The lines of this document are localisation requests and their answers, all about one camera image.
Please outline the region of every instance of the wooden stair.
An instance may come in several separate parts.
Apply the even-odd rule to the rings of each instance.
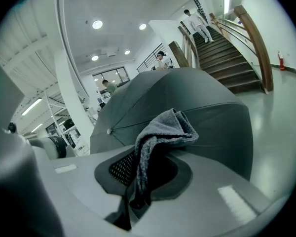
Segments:
[[[193,35],[202,70],[233,93],[263,90],[257,74],[241,53],[220,33],[207,27],[214,42],[205,43],[199,33]]]

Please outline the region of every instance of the man in green shirt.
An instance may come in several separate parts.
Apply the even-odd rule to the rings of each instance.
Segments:
[[[115,83],[109,82],[108,80],[103,80],[102,84],[107,88],[108,92],[113,94],[114,91],[116,91],[117,86]]]

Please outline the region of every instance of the red fire extinguisher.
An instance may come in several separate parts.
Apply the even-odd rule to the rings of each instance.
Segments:
[[[284,59],[283,59],[283,56],[281,55],[281,52],[280,51],[278,51],[277,55],[278,55],[278,58],[280,59],[280,70],[281,71],[284,71],[285,70],[285,67],[284,67]]]

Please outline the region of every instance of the gray floor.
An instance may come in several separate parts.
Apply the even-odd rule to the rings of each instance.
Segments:
[[[249,107],[254,162],[251,182],[271,200],[296,183],[296,74],[273,69],[274,91],[237,96]]]

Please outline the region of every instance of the umbrella canopy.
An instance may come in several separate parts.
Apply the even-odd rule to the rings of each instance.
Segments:
[[[250,178],[253,139],[248,108],[206,72],[146,71],[120,87],[101,110],[91,135],[91,153],[135,144],[160,113],[183,111],[199,134],[189,153],[217,160]]]

